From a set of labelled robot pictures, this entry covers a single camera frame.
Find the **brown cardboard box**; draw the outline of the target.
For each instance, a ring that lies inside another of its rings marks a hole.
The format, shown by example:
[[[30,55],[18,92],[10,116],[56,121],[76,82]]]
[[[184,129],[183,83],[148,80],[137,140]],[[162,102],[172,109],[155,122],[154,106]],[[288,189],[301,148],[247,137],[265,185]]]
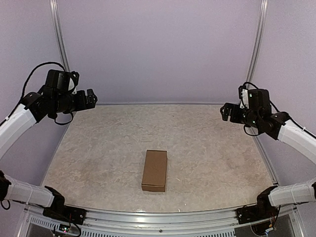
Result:
[[[146,192],[165,192],[167,151],[147,150],[141,187]]]

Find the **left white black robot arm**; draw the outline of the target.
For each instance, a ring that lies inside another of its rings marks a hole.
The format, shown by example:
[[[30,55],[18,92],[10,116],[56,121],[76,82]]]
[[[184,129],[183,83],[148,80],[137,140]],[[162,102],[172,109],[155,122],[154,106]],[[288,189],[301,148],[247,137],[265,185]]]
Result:
[[[1,123],[0,155],[4,156],[27,130],[45,117],[56,120],[59,113],[72,116],[75,112],[95,108],[98,98],[94,91],[77,90],[78,82],[77,72],[49,70],[41,89],[22,96],[12,114]],[[69,215],[64,197],[53,188],[31,185],[3,172],[0,174],[0,200],[49,208],[60,220]]]

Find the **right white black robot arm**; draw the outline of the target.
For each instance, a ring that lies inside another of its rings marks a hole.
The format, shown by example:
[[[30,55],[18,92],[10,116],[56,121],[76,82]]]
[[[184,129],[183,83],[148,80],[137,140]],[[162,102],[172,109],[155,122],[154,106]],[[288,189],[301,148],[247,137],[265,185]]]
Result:
[[[222,120],[242,124],[245,128],[255,128],[258,134],[267,134],[294,148],[311,162],[316,161],[316,136],[300,126],[287,112],[273,113],[274,106],[266,89],[247,89],[242,85],[238,93],[239,104],[225,103],[220,108]],[[315,200],[315,179],[287,186],[272,186],[257,196],[252,214],[257,219],[263,219],[272,207]]]

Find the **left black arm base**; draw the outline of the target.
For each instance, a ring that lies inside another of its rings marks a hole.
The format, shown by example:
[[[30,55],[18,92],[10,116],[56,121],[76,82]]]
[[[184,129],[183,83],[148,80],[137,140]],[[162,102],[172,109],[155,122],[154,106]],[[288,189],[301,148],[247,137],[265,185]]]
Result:
[[[43,216],[77,225],[83,224],[87,213],[85,209],[65,205],[65,198],[58,191],[49,186],[45,188],[54,198],[51,206],[43,209]]]

